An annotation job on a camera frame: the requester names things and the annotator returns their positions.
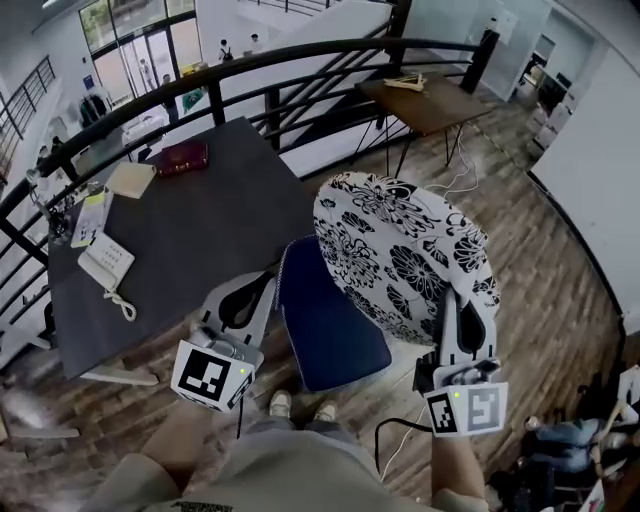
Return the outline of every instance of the wooden floor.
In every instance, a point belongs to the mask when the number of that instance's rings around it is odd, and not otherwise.
[[[493,103],[496,109],[467,126],[462,136],[465,158],[477,167],[478,188],[448,196],[489,234],[489,258],[502,288],[498,353],[510,383],[509,416],[502,432],[473,440],[487,474],[515,459],[528,415],[551,413],[554,407],[571,413],[578,385],[588,383],[596,371],[609,371],[618,342],[616,315],[603,284],[567,226],[525,174],[531,165],[522,153],[529,136],[525,113],[514,105]],[[392,163],[400,149],[391,148]],[[444,167],[444,160],[442,135],[416,141],[401,178],[421,186],[449,183],[464,167],[459,156],[450,168]],[[382,173],[384,168],[382,150],[361,158],[351,169]],[[331,173],[347,169],[341,166]],[[310,191],[328,176],[308,181]],[[469,173],[455,186],[466,189],[474,184]],[[0,500],[7,510],[76,510],[120,457],[141,447],[176,400],[168,384],[180,334],[176,329],[118,362],[128,369],[156,373],[161,385],[154,388],[66,382],[55,353],[28,354],[5,372],[4,405],[14,421],[73,426],[82,434],[63,442],[5,444],[0,453]],[[245,402],[245,425],[264,414],[276,388],[299,391],[300,387],[277,317],[263,347],[266,362]],[[390,348],[393,363],[386,371],[332,393],[344,423],[372,453],[378,422],[390,416],[415,421],[424,404],[411,391],[415,360],[423,349],[401,342]],[[308,417],[323,398],[300,394],[294,414]],[[192,488],[215,477],[235,438],[236,421],[237,414],[214,417]],[[383,464],[405,433],[400,426],[385,428]],[[26,450],[28,460],[11,453],[20,450]],[[413,432],[389,471],[388,485],[428,502],[430,460],[430,437]]]

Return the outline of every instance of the wooden table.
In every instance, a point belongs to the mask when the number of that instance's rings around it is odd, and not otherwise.
[[[462,125],[467,121],[487,114],[492,109],[439,73],[426,73],[423,77],[427,81],[422,92],[388,87],[384,85],[382,80],[362,82],[357,87],[363,94],[380,105],[384,111],[394,115],[408,126],[412,132],[427,136],[444,130],[447,145],[447,165],[449,165],[460,139]],[[451,152],[449,152],[448,131],[449,128],[456,125],[459,125],[460,128]],[[386,129],[386,135],[388,143],[388,128]],[[407,138],[402,149],[402,156],[395,175],[396,178],[400,174],[411,140],[411,137]],[[360,149],[360,145],[356,149],[356,154]]]
[[[162,334],[214,287],[265,269],[291,241],[313,233],[313,198],[246,119],[193,139],[208,142],[208,169],[156,177],[141,199],[115,196],[111,206],[105,233],[136,257],[118,288],[138,308],[134,322],[78,266],[82,249],[50,244],[53,314],[68,378]],[[72,210],[78,213],[79,205]]]

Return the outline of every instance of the floral seat cushion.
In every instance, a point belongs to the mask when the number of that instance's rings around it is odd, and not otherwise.
[[[432,192],[374,174],[339,174],[318,192],[314,224],[335,283],[399,339],[432,344],[449,284],[463,305],[477,294],[497,310],[487,235]]]

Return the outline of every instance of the white shoe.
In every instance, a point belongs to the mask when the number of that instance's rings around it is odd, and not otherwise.
[[[526,428],[529,432],[535,432],[540,428],[540,420],[535,416],[529,416],[527,421],[524,423],[524,428]]]
[[[313,417],[314,421],[329,421],[331,423],[336,421],[338,417],[338,404],[333,400],[327,400],[324,402]]]
[[[276,391],[269,402],[269,416],[289,418],[291,416],[291,394],[282,389]]]

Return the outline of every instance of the white telephone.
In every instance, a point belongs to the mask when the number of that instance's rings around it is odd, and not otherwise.
[[[104,298],[119,305],[130,322],[136,319],[136,308],[120,297],[116,290],[134,260],[133,254],[105,233],[98,233],[93,243],[78,258],[78,265],[104,287]]]

